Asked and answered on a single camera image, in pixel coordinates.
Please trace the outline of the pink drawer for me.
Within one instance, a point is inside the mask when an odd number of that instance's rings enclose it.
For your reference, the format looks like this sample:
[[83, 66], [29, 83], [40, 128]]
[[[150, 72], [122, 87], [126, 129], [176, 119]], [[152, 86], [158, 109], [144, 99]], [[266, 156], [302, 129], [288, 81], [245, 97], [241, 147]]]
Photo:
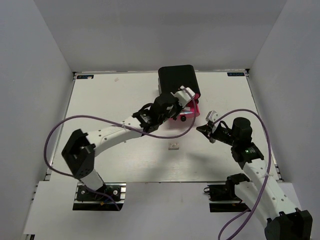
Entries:
[[198, 100], [198, 99], [200, 98], [200, 96], [201, 96], [200, 93], [196, 93], [195, 96], [194, 96], [194, 99], [195, 99], [195, 100]]
[[176, 121], [180, 120], [181, 122], [185, 122], [187, 119], [193, 119], [194, 116], [198, 117], [200, 115], [199, 110], [199, 100], [195, 100], [195, 105], [192, 101], [190, 101], [182, 110], [182, 112], [176, 116], [176, 118], [171, 118], [171, 120]]

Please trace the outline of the white staples box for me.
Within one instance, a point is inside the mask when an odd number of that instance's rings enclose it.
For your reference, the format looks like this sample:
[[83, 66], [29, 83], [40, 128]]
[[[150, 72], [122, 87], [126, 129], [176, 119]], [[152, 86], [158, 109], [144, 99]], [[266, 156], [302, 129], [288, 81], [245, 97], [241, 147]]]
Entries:
[[180, 145], [177, 142], [170, 142], [168, 144], [168, 150], [179, 150], [180, 149]]

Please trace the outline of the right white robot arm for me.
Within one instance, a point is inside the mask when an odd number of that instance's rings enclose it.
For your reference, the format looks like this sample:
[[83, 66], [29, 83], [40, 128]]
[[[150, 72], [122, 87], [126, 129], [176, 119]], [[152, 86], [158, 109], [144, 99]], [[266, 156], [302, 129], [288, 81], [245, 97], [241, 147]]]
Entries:
[[197, 127], [211, 143], [219, 141], [231, 147], [241, 173], [230, 175], [225, 182], [226, 195], [244, 201], [264, 227], [267, 240], [309, 240], [313, 218], [308, 210], [300, 210], [270, 175], [268, 164], [252, 141], [251, 122], [237, 117], [229, 128], [224, 121], [214, 124], [217, 114], [206, 117]]

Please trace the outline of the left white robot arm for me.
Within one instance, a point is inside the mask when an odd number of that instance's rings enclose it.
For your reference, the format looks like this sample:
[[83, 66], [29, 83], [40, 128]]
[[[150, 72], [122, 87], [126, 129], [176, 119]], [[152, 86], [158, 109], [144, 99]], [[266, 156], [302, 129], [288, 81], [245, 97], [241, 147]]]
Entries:
[[94, 168], [95, 157], [113, 146], [158, 130], [165, 121], [176, 118], [190, 100], [183, 90], [162, 93], [119, 126], [112, 124], [91, 132], [77, 129], [69, 137], [61, 155], [73, 177], [88, 187], [90, 196], [99, 200], [105, 196], [106, 187]]

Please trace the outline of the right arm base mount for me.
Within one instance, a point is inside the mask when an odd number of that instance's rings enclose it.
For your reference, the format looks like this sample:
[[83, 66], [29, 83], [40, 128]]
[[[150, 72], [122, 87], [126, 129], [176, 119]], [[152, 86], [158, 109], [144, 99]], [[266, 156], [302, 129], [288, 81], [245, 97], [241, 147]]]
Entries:
[[251, 211], [245, 202], [235, 194], [235, 187], [250, 179], [243, 173], [230, 175], [223, 184], [209, 184], [203, 192], [209, 197], [211, 213], [242, 213]]

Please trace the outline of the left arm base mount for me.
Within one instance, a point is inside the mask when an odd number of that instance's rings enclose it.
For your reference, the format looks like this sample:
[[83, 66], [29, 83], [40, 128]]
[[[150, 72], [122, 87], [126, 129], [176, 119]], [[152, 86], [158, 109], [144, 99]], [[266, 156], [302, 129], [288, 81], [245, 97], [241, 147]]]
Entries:
[[102, 194], [89, 191], [78, 183], [75, 191], [73, 211], [117, 212], [125, 203], [126, 183], [105, 183]]

